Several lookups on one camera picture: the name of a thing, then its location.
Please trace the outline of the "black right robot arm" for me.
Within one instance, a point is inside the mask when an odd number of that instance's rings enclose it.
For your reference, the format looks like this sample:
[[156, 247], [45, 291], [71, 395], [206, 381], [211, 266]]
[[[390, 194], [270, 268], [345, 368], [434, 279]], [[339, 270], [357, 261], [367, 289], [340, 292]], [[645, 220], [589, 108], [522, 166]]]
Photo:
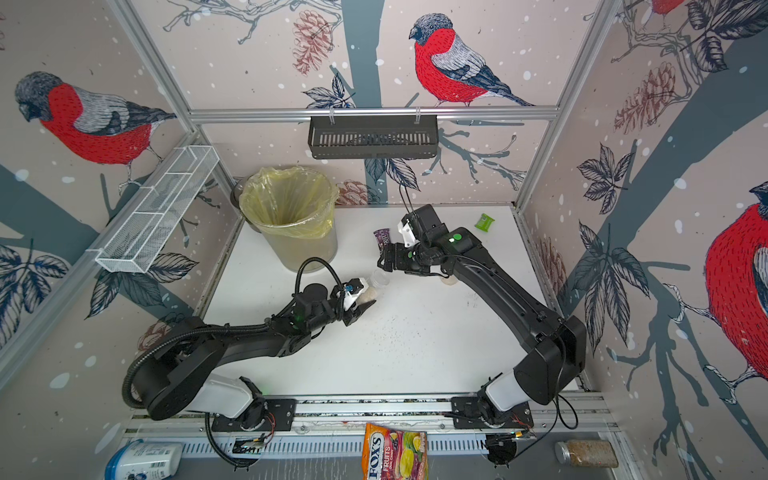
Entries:
[[387, 245], [377, 266], [417, 276], [427, 276], [437, 266], [472, 289], [507, 325], [526, 355], [481, 388], [480, 396], [495, 409], [508, 411], [528, 401], [546, 405], [584, 370], [584, 323], [575, 316], [564, 318], [534, 298], [469, 230], [442, 232], [412, 246]]

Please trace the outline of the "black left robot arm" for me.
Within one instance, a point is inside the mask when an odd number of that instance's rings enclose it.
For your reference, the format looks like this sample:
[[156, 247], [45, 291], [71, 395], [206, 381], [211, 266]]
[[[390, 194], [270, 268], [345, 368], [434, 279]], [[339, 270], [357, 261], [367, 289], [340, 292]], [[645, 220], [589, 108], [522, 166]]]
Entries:
[[362, 278], [332, 289], [312, 283], [261, 324], [214, 325], [186, 318], [129, 365], [121, 385], [123, 401], [157, 421], [185, 410], [239, 417], [261, 392], [247, 377], [216, 379], [214, 370], [253, 358], [287, 357], [334, 322], [352, 325], [375, 305], [371, 290]]

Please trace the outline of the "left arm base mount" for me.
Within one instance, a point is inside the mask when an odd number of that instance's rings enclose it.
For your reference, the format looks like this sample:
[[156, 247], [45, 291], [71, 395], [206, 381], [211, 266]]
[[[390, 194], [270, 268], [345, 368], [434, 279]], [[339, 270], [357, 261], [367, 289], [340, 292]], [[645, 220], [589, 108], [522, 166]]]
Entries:
[[287, 432], [291, 430], [297, 404], [292, 398], [259, 399], [236, 418], [215, 415], [211, 428], [216, 433]]

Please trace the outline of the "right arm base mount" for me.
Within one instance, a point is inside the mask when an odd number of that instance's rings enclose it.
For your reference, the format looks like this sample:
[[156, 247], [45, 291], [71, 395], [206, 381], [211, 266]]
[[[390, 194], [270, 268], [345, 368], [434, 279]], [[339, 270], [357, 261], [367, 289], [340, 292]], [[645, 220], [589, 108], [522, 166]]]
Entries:
[[527, 402], [506, 411], [497, 409], [485, 397], [476, 395], [452, 397], [450, 403], [450, 410], [445, 416], [453, 421], [455, 429], [533, 428], [534, 422]]

